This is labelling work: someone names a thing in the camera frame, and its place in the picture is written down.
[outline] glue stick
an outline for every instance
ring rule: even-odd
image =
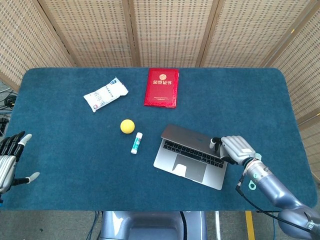
[[[134,143],[131,149],[132,154],[137,154],[141,139],[142,139],[142,133],[138,132],[135,136]]]

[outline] robotic arm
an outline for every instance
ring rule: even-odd
[[[15,178],[20,156],[32,137],[31,134],[24,135],[25,132],[22,131],[19,134],[6,137],[0,142],[0,205],[3,203],[1,195],[9,191],[11,186],[29,184],[40,174],[35,172],[28,177]]]
[[[209,147],[214,149],[215,152],[220,153],[222,160],[244,167],[236,190],[250,204],[264,212],[250,202],[240,190],[245,175],[257,185],[272,205],[282,209],[278,217],[275,218],[285,234],[293,238],[320,239],[320,214],[301,203],[262,161],[255,158],[255,150],[243,137],[214,137],[211,139]],[[273,217],[273,215],[267,212],[264,213]]]

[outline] red book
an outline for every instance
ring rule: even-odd
[[[178,79],[178,69],[150,68],[144,105],[175,108],[177,105]]]

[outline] yellow ball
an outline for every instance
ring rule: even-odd
[[[135,123],[130,119],[125,119],[121,122],[120,129],[125,134],[130,134],[135,130]]]

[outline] silver laptop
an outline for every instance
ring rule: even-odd
[[[154,167],[221,190],[227,162],[209,148],[210,137],[169,124],[161,138]]]

